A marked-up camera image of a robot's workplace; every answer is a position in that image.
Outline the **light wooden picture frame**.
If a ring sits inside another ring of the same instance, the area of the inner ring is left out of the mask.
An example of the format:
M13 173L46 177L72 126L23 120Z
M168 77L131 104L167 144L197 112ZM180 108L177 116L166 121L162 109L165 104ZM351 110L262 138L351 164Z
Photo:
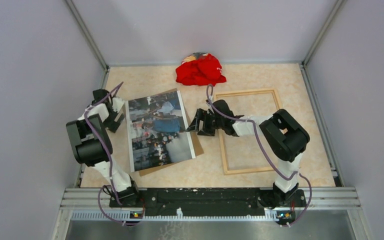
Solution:
M213 95L213 99L226 101L234 115L270 118L283 107L274 88L218 92ZM235 137L219 130L218 135L225 175L273 171L253 133Z

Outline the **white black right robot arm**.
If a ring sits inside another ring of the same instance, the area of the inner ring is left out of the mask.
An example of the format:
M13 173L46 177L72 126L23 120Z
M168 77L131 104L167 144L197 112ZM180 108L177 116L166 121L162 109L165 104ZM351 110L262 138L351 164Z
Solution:
M209 109L197 109L188 132L214 136L222 130L233 137L254 136L269 165L277 173L272 190L261 193L260 204L274 209L287 206L298 191L303 153L310 141L308 132L285 109L271 116L235 115L224 100L207 102Z

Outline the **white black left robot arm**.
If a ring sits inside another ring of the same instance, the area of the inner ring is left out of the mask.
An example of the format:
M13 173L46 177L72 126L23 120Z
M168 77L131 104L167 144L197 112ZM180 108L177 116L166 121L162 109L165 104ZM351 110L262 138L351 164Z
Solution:
M82 116L65 127L75 160L98 171L109 183L104 189L110 195L111 208L135 207L140 193L131 176L113 158L113 146L108 133L115 133L125 116L124 100L116 91L93 91L93 101Z

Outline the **red crumpled cloth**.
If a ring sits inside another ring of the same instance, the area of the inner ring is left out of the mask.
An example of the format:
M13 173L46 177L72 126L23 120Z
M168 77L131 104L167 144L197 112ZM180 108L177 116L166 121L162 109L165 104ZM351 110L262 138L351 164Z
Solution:
M206 52L194 52L185 57L175 73L175 81L185 86L215 86L227 82L220 61Z

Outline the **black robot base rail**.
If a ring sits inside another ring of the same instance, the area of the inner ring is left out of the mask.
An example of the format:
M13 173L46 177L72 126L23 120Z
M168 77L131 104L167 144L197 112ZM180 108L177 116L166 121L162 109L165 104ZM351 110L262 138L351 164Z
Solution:
M305 207L302 189L282 193L272 188L144 188L116 200L110 197L111 208L139 208L146 217L245 217L263 216L269 210Z

